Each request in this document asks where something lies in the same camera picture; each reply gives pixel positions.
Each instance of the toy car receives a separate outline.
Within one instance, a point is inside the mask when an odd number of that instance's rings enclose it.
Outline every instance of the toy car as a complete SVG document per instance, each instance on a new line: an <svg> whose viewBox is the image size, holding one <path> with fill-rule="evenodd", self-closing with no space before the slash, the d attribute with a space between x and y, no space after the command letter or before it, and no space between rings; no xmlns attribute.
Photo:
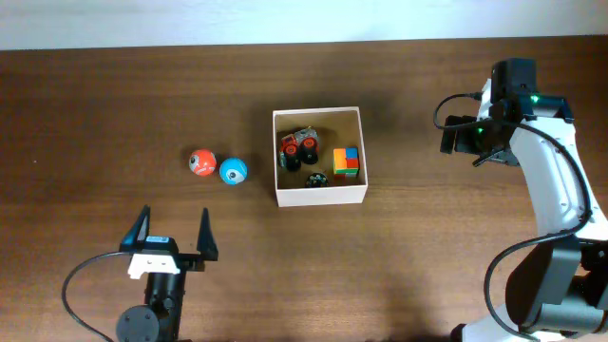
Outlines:
<svg viewBox="0 0 608 342"><path fill-rule="evenodd" d="M281 167L289 171L297 171L301 163L314 164L318 162L319 137L310 127L287 135L281 139L278 159Z"/></svg>

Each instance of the black wheel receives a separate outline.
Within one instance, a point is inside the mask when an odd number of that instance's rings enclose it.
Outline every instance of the black wheel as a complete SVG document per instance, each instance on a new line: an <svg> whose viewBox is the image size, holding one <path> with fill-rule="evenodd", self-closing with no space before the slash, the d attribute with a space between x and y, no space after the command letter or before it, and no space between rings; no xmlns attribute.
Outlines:
<svg viewBox="0 0 608 342"><path fill-rule="evenodd" d="M300 144L300 159L308 165L313 165L319 161L318 143L315 138L306 138Z"/></svg>
<svg viewBox="0 0 608 342"><path fill-rule="evenodd" d="M298 157L297 147L295 145L287 145L283 149L285 155L285 167L289 171L297 171L302 166L300 158Z"/></svg>

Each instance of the white box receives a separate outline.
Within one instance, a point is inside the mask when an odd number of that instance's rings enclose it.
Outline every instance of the white box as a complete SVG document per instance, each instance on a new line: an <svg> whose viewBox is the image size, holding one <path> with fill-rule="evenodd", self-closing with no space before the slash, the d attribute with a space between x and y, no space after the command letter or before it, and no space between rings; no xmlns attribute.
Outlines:
<svg viewBox="0 0 608 342"><path fill-rule="evenodd" d="M289 172L278 164L281 138L308 126L319 136L319 161L315 165L302 163L299 171ZM275 110L273 131L275 191L279 207L363 202L368 190L368 170L359 107ZM333 150L343 147L357 147L359 173L356 178L335 180ZM313 172L327 175L330 186L305 188L304 183Z"/></svg>

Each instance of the stacked building blocks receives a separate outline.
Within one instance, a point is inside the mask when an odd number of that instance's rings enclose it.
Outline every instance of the stacked building blocks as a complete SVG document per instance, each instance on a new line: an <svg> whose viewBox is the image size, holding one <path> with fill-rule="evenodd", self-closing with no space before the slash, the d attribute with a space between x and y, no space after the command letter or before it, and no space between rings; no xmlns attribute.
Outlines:
<svg viewBox="0 0 608 342"><path fill-rule="evenodd" d="M356 147L335 148L333 176L337 179L355 178L359 173L359 154Z"/></svg>

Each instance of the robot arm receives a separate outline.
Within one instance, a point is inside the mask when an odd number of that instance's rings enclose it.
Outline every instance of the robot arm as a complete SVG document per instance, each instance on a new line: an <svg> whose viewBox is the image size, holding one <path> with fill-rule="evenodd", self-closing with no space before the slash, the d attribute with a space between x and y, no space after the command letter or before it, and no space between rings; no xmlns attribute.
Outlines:
<svg viewBox="0 0 608 342"><path fill-rule="evenodd" d="M608 330L608 222L580 165L573 117L563 98L536 89L534 61L512 59L493 67L477 117L453 117L446 125L486 120L521 123L548 134L578 166L587 187L592 216L573 236L538 245L511 274L506 304L497 314L514 330L540 341L577 338ZM520 166L534 206L539 236L576 226L585 212L584 197L572 165L547 139L521 128L485 125L445 132L442 152L480 156L473 164L500 162ZM581 265L590 271L576 275ZM525 341L503 330L493 317L461 325L452 340Z"/></svg>

